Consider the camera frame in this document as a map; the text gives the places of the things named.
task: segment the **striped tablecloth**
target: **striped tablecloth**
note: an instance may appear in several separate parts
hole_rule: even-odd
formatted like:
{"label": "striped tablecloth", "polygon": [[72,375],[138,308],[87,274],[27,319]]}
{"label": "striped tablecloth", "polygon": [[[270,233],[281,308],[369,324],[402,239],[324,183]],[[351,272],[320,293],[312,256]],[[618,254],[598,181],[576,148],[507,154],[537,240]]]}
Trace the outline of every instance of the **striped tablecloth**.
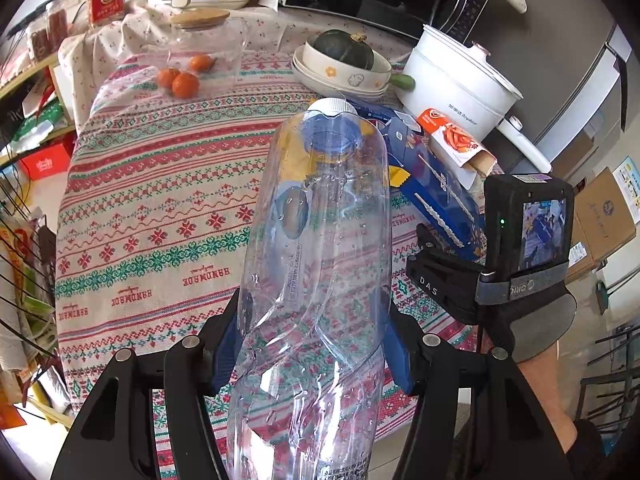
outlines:
{"label": "striped tablecloth", "polygon": [[[100,89],[58,221],[60,353],[76,410],[119,348],[169,348],[220,313],[238,286],[271,136],[318,97],[295,81],[289,59],[247,52],[234,92],[203,102],[162,95],[137,57]],[[470,348],[471,329],[404,276],[419,221],[394,194],[395,301],[424,328]],[[222,453],[230,390],[209,402]],[[154,399],[161,470],[172,478],[162,392]],[[414,405],[387,370],[376,437],[406,424]]]}

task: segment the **paper roll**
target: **paper roll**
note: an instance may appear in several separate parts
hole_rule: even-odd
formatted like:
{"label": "paper roll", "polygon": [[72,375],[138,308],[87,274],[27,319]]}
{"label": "paper roll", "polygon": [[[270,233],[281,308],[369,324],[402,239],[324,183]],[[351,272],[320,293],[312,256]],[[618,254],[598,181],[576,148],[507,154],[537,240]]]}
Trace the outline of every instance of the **paper roll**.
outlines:
{"label": "paper roll", "polygon": [[[0,241],[0,276],[10,280],[0,278],[0,319],[8,326],[20,333],[20,320],[18,310],[7,300],[15,303],[14,268],[9,260],[9,251],[3,241]],[[27,358],[22,348],[22,340],[0,326],[0,367],[5,371],[23,370],[28,366]]]}

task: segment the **white electric pot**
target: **white electric pot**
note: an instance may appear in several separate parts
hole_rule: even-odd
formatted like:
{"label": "white electric pot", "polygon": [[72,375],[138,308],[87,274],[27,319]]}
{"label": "white electric pot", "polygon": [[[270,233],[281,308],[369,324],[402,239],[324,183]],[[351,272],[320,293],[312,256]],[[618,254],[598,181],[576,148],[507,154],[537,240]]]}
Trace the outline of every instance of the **white electric pot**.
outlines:
{"label": "white electric pot", "polygon": [[436,108],[481,142],[498,128],[539,171],[551,163],[521,132],[517,118],[504,120],[522,94],[486,61],[489,53],[478,44],[467,48],[429,25],[411,52],[403,73],[415,80],[415,89],[396,88],[402,104],[414,115]]}

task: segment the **kabocha squash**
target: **kabocha squash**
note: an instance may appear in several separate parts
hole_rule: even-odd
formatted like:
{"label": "kabocha squash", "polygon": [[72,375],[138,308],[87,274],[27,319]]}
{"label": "kabocha squash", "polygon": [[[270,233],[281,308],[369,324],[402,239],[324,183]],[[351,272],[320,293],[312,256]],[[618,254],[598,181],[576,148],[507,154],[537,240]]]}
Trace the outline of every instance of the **kabocha squash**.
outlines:
{"label": "kabocha squash", "polygon": [[320,34],[312,46],[332,59],[363,70],[371,70],[373,50],[365,43],[366,39],[364,34],[349,34],[332,28]]}

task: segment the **green handle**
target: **green handle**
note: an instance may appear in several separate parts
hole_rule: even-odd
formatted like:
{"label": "green handle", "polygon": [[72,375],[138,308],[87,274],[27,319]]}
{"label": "green handle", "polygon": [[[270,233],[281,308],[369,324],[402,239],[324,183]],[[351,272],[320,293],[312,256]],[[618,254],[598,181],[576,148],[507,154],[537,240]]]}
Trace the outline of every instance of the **green handle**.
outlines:
{"label": "green handle", "polygon": [[415,79],[407,74],[392,74],[389,82],[401,90],[410,92],[415,88]]}

